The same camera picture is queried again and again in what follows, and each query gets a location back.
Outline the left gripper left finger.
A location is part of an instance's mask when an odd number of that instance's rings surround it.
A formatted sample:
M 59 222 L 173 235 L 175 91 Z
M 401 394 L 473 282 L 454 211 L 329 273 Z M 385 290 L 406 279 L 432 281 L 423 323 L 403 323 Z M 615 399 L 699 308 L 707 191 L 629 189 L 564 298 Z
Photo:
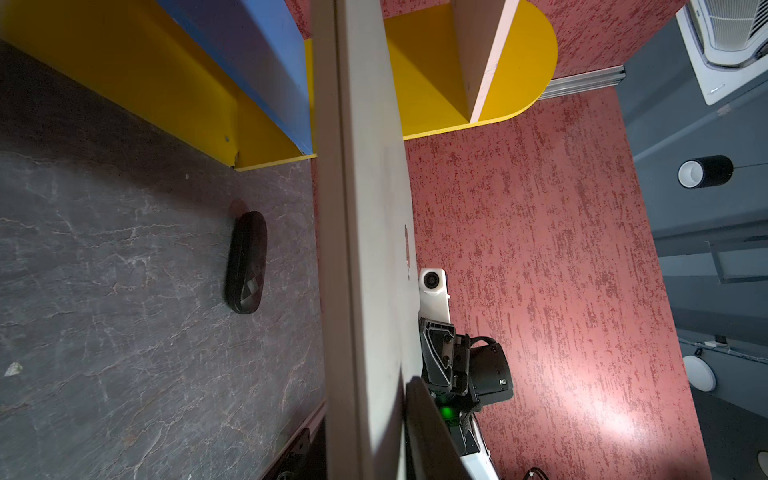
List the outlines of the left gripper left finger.
M 260 476 L 263 480 L 327 478 L 325 414 L 307 418 Z

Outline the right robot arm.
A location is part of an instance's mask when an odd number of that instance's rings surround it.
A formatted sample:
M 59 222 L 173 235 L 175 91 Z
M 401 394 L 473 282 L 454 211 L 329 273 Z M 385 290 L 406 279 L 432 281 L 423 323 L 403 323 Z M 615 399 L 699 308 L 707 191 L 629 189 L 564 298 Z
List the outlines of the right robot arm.
M 451 323 L 419 319 L 422 378 L 446 424 L 460 460 L 474 479 L 497 479 L 477 414 L 513 398 L 502 345 L 488 336 L 459 334 Z

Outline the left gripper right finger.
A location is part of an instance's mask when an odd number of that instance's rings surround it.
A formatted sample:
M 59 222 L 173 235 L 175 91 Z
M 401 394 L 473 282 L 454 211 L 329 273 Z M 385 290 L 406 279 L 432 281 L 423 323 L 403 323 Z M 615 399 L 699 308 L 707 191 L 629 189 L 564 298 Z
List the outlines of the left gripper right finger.
M 426 383 L 413 377 L 406 385 L 406 478 L 470 479 Z

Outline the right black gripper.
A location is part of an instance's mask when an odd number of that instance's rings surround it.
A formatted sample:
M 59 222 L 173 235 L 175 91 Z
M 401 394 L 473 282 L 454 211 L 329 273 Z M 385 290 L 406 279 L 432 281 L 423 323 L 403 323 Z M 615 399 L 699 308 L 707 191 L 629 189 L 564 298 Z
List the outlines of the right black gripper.
M 432 392 L 464 396 L 469 390 L 469 336 L 445 322 L 419 319 L 422 378 Z

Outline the silver laptop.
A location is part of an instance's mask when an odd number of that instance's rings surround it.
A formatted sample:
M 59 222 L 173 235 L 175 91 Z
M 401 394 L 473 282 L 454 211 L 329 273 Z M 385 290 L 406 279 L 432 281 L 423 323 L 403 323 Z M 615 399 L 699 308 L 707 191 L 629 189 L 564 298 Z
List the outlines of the silver laptop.
M 312 5 L 327 475 L 406 475 L 421 368 L 412 196 L 382 9 Z

